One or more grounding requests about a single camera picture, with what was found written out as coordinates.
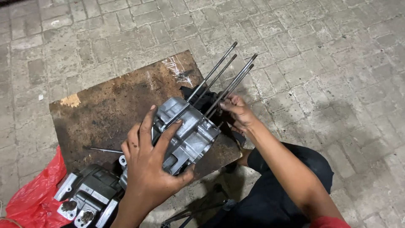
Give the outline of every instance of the hand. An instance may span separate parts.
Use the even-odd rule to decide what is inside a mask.
[[[128,166],[128,185],[111,227],[136,227],[155,207],[186,186],[194,177],[194,164],[178,176],[162,169],[164,154],[181,120],[165,130],[152,146],[152,125],[157,107],[153,105],[142,123],[128,132],[121,145]]]
[[[228,98],[220,103],[223,110],[229,111],[233,118],[233,126],[241,131],[246,130],[257,120],[253,112],[248,108],[245,101],[238,95],[231,93]]]

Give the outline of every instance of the right hand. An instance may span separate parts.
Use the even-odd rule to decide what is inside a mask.
[[[243,132],[246,132],[257,120],[245,101],[240,96],[233,93],[231,93],[224,102],[221,102],[220,106],[223,110],[230,113],[230,116],[234,120],[234,123],[231,124]]]

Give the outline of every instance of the brick paver ground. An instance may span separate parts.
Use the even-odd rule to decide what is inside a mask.
[[[55,153],[48,103],[187,49],[206,75],[238,41],[238,57],[214,90],[258,53],[237,92],[280,140],[330,161],[331,196],[350,225],[404,227],[403,13],[401,0],[26,0],[3,6],[0,200],[7,204]],[[216,172],[158,207],[143,226],[156,226],[203,196],[213,181],[240,199],[257,178],[249,168],[233,176]]]

